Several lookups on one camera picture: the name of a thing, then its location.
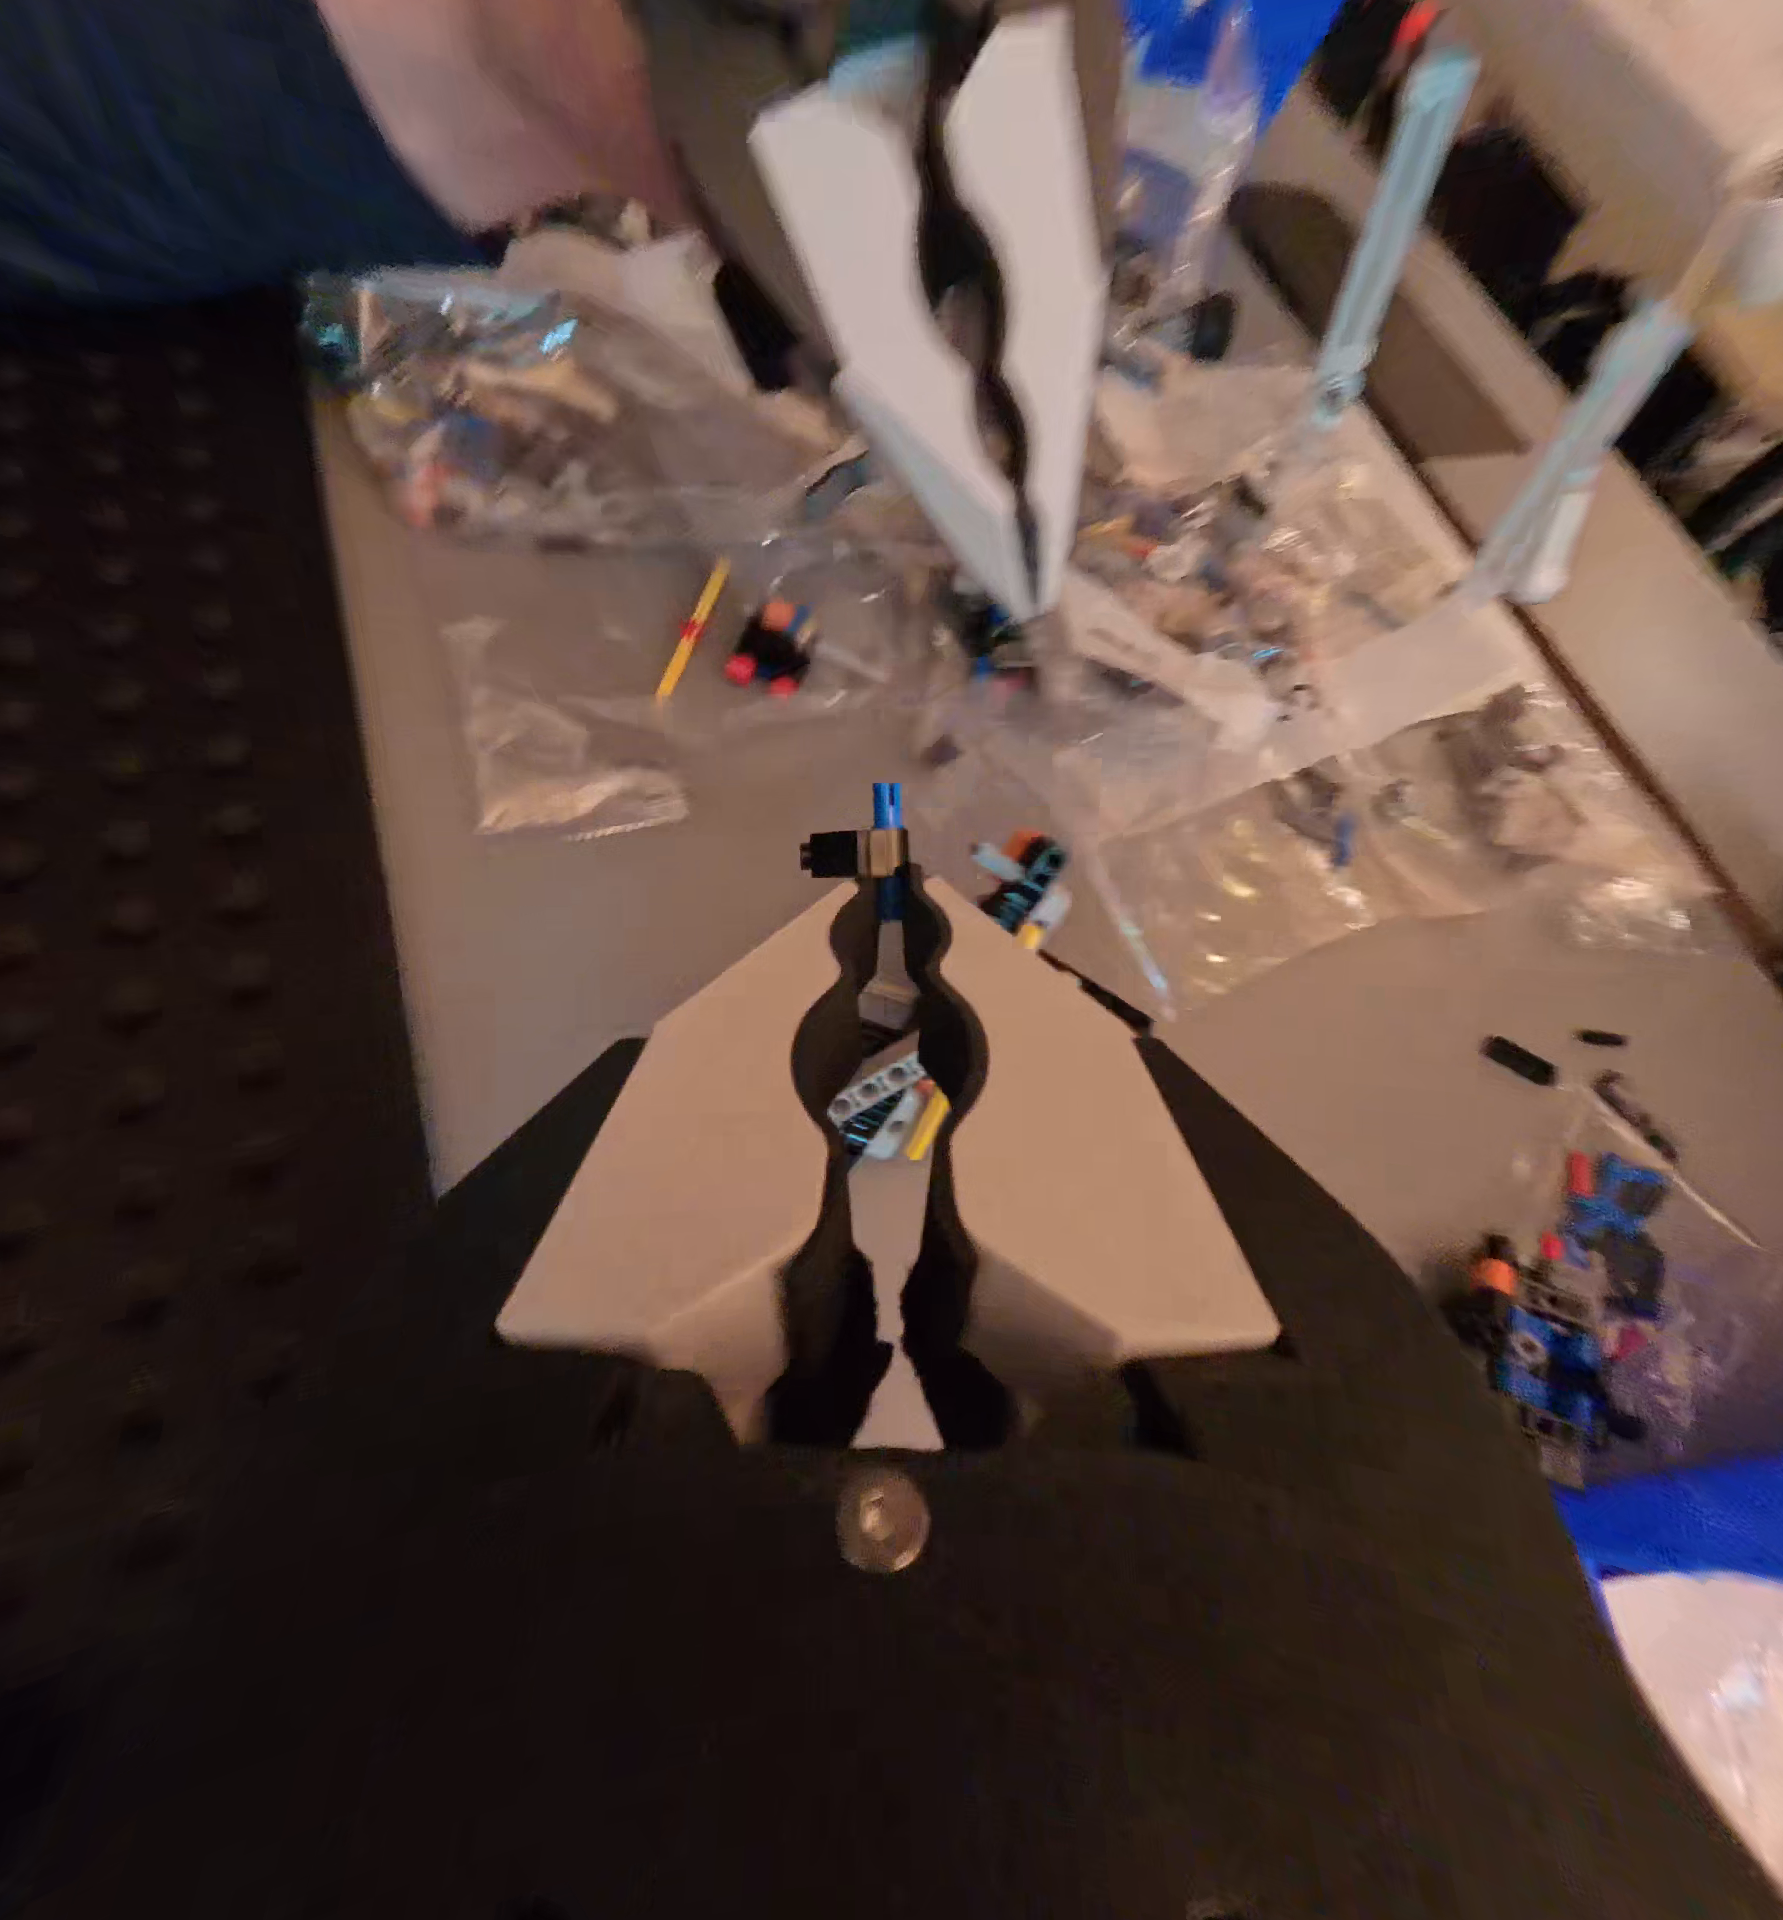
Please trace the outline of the clear bag of grey parts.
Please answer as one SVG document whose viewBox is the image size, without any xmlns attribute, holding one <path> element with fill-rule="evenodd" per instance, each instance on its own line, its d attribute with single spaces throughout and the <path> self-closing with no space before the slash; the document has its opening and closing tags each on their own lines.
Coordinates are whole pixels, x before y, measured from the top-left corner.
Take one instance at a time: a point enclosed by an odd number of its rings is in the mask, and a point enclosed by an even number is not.
<svg viewBox="0 0 1783 1920">
<path fill-rule="evenodd" d="M 1125 83 L 1103 359 L 1155 386 L 1171 357 L 1216 365 L 1236 333 L 1223 220 L 1258 134 L 1247 54 L 1186 86 Z"/>
</svg>

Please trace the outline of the black perforated board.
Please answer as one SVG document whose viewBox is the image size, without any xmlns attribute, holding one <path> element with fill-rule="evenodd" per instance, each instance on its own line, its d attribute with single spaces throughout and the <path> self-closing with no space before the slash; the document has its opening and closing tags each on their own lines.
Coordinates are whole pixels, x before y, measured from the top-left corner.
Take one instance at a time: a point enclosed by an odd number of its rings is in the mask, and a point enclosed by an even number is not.
<svg viewBox="0 0 1783 1920">
<path fill-rule="evenodd" d="M 0 1687 L 183 1608 L 425 1194 L 294 303 L 0 320 Z"/>
</svg>

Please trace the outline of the clear bag of mixed parts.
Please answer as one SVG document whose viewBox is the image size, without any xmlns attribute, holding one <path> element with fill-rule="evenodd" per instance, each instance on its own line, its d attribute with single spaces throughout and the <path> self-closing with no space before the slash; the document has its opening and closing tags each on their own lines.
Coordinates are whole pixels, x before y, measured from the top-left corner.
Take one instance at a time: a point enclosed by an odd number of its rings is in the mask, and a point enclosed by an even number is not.
<svg viewBox="0 0 1783 1920">
<path fill-rule="evenodd" d="M 474 543 L 743 548 L 801 525 L 846 435 L 604 303 L 484 273 L 306 276 L 302 344 L 394 512 Z"/>
</svg>

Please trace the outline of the yellow lego axle assembly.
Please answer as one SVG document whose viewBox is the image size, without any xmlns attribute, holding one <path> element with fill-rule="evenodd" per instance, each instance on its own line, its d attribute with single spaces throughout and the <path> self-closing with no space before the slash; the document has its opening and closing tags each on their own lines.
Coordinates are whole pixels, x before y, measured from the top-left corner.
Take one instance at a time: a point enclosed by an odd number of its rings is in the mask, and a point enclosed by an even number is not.
<svg viewBox="0 0 1783 1920">
<path fill-rule="evenodd" d="M 711 614 L 718 611 L 723 588 L 730 584 L 730 577 L 731 577 L 731 558 L 718 555 L 662 666 L 662 678 L 653 688 L 653 700 L 659 706 L 665 706 L 675 697 L 678 687 L 682 684 L 692 656 L 708 630 Z"/>
</svg>

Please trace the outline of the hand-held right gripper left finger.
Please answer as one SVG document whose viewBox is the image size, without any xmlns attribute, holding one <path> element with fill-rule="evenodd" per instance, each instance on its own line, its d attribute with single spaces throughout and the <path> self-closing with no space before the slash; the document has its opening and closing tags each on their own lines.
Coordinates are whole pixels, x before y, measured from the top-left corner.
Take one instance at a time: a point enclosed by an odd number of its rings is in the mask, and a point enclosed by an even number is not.
<svg viewBox="0 0 1783 1920">
<path fill-rule="evenodd" d="M 857 1438 L 889 1346 L 830 1099 L 876 971 L 830 885 L 645 1036 L 494 1333 L 704 1377 L 739 1438 Z"/>
</svg>

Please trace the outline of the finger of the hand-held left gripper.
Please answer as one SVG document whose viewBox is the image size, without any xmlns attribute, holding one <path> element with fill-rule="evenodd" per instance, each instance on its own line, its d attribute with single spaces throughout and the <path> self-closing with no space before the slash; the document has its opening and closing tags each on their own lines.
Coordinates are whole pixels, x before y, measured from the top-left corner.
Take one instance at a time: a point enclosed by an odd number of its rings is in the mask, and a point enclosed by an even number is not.
<svg viewBox="0 0 1783 1920">
<path fill-rule="evenodd" d="M 989 591 L 1031 620 L 1061 596 L 1103 344 L 1072 6 L 993 19 L 948 105 L 948 181 L 996 260 L 996 388 L 1019 416 L 999 488 L 1008 574 Z"/>
<path fill-rule="evenodd" d="M 989 600 L 1038 616 L 1041 44 L 980 44 L 928 137 L 941 184 L 889 116 L 823 83 L 766 109 L 749 148 L 825 320 L 833 393 Z M 924 235 L 941 226 L 989 257 L 980 357 L 931 313 Z"/>
</svg>

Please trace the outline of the large white-label lego parts bag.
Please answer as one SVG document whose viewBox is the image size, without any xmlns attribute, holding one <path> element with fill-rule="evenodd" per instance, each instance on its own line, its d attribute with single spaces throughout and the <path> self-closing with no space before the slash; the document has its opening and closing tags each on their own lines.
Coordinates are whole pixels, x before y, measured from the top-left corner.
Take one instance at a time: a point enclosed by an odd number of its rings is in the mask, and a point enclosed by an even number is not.
<svg viewBox="0 0 1783 1920">
<path fill-rule="evenodd" d="M 1526 675 L 1469 562 L 1361 464 L 1318 470 L 1281 507 L 1250 474 L 1089 483 L 1054 614 L 970 594 L 953 611 L 993 706 L 1038 697 L 1073 727 L 1151 711 L 1274 768 L 1465 716 Z"/>
</svg>

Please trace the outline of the small mixed lego parts cluster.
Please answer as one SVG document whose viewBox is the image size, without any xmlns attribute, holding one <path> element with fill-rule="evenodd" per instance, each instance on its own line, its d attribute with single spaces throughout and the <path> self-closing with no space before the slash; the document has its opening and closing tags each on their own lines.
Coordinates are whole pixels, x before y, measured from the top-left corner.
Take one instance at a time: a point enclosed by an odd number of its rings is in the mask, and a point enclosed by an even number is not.
<svg viewBox="0 0 1783 1920">
<path fill-rule="evenodd" d="M 1054 972 L 1105 1007 L 1135 1036 L 1144 1040 L 1151 1034 L 1151 1020 L 1138 1004 L 1047 949 L 1072 913 L 1072 888 L 1064 882 L 1072 850 L 1060 839 L 1024 829 L 1002 845 L 993 839 L 973 842 L 970 858 L 976 872 L 989 879 L 976 898 L 983 917 L 999 923 L 1014 943 L 1038 953 Z"/>
</svg>

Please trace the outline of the small bag of blue parts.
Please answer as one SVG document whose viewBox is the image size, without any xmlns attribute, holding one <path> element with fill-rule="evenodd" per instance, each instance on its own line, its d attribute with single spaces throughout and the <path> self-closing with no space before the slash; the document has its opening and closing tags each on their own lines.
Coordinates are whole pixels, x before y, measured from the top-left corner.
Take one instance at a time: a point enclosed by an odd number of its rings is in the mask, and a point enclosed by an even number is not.
<svg viewBox="0 0 1783 1920">
<path fill-rule="evenodd" d="M 1597 1102 L 1593 1079 L 1561 1150 L 1555 1278 L 1603 1324 L 1661 1350 L 1734 1354 L 1771 1278 L 1762 1237 L 1694 1178 L 1676 1130 L 1665 1123 L 1682 1150 L 1669 1167 Z"/>
</svg>

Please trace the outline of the dark grey lego piece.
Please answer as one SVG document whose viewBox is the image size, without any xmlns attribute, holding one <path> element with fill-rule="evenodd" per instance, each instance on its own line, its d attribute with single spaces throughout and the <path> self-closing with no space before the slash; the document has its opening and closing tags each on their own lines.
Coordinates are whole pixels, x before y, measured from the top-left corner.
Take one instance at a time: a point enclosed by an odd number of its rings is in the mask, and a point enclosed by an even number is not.
<svg viewBox="0 0 1783 1920">
<path fill-rule="evenodd" d="M 1597 1102 L 1614 1114 L 1627 1131 L 1642 1138 L 1656 1157 L 1669 1167 L 1682 1165 L 1682 1150 L 1672 1131 L 1645 1107 L 1620 1072 L 1607 1068 L 1594 1075 L 1593 1091 Z"/>
</svg>

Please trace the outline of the small bag of lego parts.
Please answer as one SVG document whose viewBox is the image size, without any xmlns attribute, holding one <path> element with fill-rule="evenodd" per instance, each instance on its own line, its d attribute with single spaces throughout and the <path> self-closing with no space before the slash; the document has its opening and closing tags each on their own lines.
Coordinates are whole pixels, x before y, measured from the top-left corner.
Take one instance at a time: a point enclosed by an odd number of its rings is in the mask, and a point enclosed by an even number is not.
<svg viewBox="0 0 1783 1920">
<path fill-rule="evenodd" d="M 688 820 L 675 735 L 634 693 L 572 688 L 568 633 L 472 614 L 441 624 L 441 648 L 480 836 L 604 842 Z"/>
</svg>

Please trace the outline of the black blue lego connector assembly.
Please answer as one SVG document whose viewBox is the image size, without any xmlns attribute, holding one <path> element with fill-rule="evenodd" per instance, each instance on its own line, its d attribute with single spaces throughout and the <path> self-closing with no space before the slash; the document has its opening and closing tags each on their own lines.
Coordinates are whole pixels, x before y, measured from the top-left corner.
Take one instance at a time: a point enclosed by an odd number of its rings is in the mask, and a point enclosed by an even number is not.
<svg viewBox="0 0 1783 1920">
<path fill-rule="evenodd" d="M 904 829 L 904 781 L 870 784 L 870 823 L 866 829 Z M 847 879 L 860 898 L 870 898 L 870 923 L 860 930 L 847 949 L 870 959 L 860 976 L 857 1015 L 882 1036 L 901 1036 L 914 1028 L 917 991 L 908 976 L 904 946 L 907 876 L 870 882 L 857 875 L 857 833 L 866 829 L 828 829 L 801 842 L 801 872 L 812 879 Z"/>
</svg>

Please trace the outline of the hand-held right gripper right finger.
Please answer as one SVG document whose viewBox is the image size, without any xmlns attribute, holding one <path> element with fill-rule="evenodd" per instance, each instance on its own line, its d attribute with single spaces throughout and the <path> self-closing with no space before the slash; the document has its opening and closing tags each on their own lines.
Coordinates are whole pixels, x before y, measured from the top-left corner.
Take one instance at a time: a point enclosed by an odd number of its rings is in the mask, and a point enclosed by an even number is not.
<svg viewBox="0 0 1783 1920">
<path fill-rule="evenodd" d="M 1278 1335 L 1144 1034 L 943 879 L 904 955 L 948 1111 L 928 1150 L 904 1354 L 943 1437 L 1014 1437 L 1064 1388 Z"/>
</svg>

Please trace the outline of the person's left hand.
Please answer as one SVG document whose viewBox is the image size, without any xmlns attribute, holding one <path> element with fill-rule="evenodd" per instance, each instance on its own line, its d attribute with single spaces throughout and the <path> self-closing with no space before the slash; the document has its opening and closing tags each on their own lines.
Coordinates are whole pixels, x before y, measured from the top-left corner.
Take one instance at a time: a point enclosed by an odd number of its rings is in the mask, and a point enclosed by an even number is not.
<svg viewBox="0 0 1783 1920">
<path fill-rule="evenodd" d="M 319 3 L 388 148 L 465 231 L 585 193 L 688 226 L 626 3 Z"/>
</svg>

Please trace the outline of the pale grey lego beam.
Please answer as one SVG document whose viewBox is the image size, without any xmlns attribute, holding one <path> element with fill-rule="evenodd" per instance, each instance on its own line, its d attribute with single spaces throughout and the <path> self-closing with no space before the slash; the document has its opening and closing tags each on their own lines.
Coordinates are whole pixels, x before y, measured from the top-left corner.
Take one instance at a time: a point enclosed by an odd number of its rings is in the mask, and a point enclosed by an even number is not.
<svg viewBox="0 0 1783 1920">
<path fill-rule="evenodd" d="M 901 1099 L 904 1091 L 924 1079 L 924 1060 L 917 1047 L 892 1050 L 860 1072 L 828 1107 L 833 1130 L 846 1130 L 857 1114 L 879 1107 L 886 1097 Z"/>
</svg>

